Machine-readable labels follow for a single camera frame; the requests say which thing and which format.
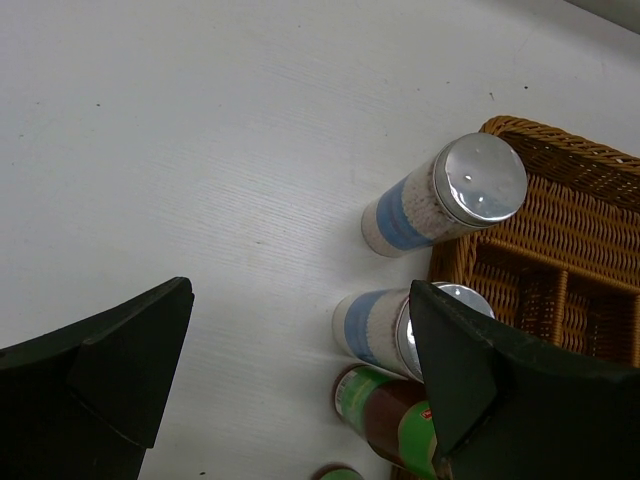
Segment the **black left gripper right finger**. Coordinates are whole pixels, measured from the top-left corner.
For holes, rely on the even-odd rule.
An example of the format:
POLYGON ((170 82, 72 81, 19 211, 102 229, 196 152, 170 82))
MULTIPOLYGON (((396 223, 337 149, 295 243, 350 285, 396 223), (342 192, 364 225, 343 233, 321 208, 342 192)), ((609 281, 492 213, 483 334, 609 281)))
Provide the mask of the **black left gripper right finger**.
POLYGON ((485 316, 427 281, 410 317, 451 479, 635 479, 639 372, 485 316))

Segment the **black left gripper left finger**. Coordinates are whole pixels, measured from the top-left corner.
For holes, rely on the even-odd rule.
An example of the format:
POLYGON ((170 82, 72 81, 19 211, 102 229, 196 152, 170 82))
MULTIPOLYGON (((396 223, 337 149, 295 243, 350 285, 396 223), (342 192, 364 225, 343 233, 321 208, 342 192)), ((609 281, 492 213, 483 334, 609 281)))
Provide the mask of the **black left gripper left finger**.
POLYGON ((152 449, 194 293, 170 279, 1 351, 4 479, 135 479, 152 449))

